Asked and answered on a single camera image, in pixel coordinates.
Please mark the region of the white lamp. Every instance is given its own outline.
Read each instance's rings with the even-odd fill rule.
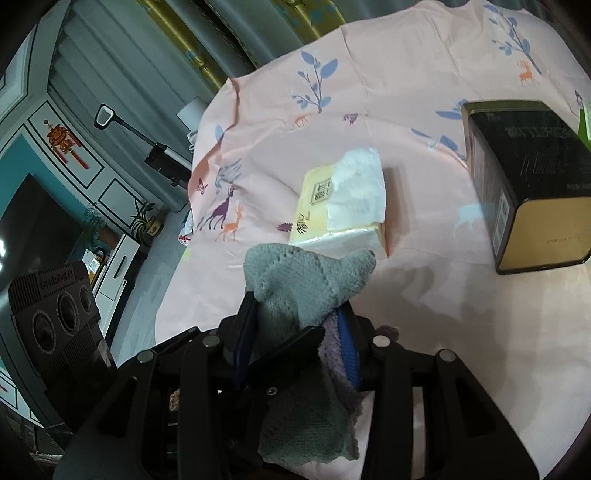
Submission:
[[[199,129],[199,123],[207,104],[200,97],[195,97],[183,109],[177,113],[180,121],[186,125],[190,132],[196,132]]]

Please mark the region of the gold trim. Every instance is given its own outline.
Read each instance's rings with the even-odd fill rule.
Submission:
[[[189,27],[164,0],[137,0],[215,93],[228,78]]]
[[[462,110],[471,115],[478,112],[503,112],[511,111],[546,111],[551,112],[545,103],[537,100],[485,100],[483,102],[467,102],[462,105]]]
[[[581,263],[591,251],[591,197],[530,200],[515,214],[499,271]]]
[[[240,45],[242,50],[244,50],[244,52],[246,53],[246,56],[249,58],[249,60],[252,62],[252,64],[256,68],[262,67],[263,64],[257,59],[257,57],[254,55],[252,50],[250,50],[248,48],[248,46],[242,41],[242,39],[236,34],[236,32],[234,31],[232,26],[228,23],[228,21],[223,16],[220,15],[220,12],[217,10],[216,6],[210,0],[205,0],[205,3],[212,10],[212,12],[216,15],[216,17],[224,24],[224,26],[230,31],[230,33],[236,39],[236,41],[238,42],[238,44]],[[214,25],[216,30],[219,30],[217,25],[215,25],[211,19],[208,19],[208,20],[210,21],[210,23],[212,23]]]
[[[339,9],[330,0],[272,1],[305,43],[318,40],[345,24]]]

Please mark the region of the cabinet drawer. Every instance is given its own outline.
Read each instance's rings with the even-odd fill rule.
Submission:
[[[17,389],[0,376],[0,398],[12,408],[17,406]]]
[[[111,300],[115,300],[123,283],[125,273],[139,249],[139,244],[130,236],[125,235],[117,250],[109,261],[105,278],[99,287],[99,292]]]
[[[103,336],[106,335],[105,325],[111,318],[111,310],[113,309],[114,300],[105,297],[101,292],[98,292],[95,298],[96,307],[99,309],[100,321],[99,328]]]

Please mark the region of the bed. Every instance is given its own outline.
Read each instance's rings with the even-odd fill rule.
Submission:
[[[455,350],[546,475],[591,413],[591,265],[495,273],[459,112],[500,98],[542,100],[576,130],[591,81],[548,24],[483,0],[453,9],[426,0],[347,24],[228,80],[196,138],[193,233],[156,341],[236,313],[244,255],[288,241],[305,172],[375,147],[389,258],[352,300],[355,312],[398,327],[406,348]],[[359,478],[371,405],[369,396],[356,425],[359,460],[298,473]],[[415,425],[419,458],[420,416]]]

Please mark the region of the floor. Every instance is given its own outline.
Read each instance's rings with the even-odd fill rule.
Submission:
[[[188,211],[187,205],[179,213],[167,215],[164,229],[154,239],[148,258],[139,271],[111,345],[117,366],[156,343],[156,312],[185,250],[177,237]]]

